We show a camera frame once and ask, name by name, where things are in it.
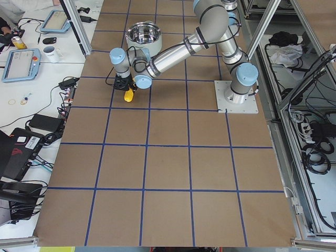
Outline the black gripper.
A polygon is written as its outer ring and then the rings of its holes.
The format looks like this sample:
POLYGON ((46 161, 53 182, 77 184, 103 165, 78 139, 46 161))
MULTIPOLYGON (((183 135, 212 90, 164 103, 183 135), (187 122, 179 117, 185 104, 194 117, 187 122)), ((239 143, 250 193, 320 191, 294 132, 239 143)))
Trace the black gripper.
POLYGON ((129 90, 133 89, 133 79, 132 75, 127 77, 121 77, 116 75, 113 83, 113 87, 116 90, 129 90))

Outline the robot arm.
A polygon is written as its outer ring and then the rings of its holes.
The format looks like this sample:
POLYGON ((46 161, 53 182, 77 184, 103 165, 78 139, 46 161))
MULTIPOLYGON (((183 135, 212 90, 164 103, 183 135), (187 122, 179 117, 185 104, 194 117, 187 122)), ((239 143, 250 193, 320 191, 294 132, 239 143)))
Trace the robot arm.
POLYGON ((193 11, 199 21, 194 34, 153 57, 146 48, 112 49, 109 56, 116 75, 111 86, 130 92, 147 89, 165 71, 200 50, 217 45, 232 78, 224 97, 232 104, 244 103, 252 95, 250 90, 257 81, 258 69, 249 63, 230 30, 234 17, 229 15, 223 1, 194 1, 193 11))

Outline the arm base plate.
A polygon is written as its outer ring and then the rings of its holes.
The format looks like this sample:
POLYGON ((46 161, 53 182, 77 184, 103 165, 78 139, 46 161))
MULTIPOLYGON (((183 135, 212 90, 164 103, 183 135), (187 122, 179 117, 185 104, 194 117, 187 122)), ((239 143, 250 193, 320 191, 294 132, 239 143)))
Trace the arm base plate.
POLYGON ((257 102, 253 87, 247 94, 236 94, 231 90, 232 81, 215 80, 217 111, 219 113, 257 114, 257 102))

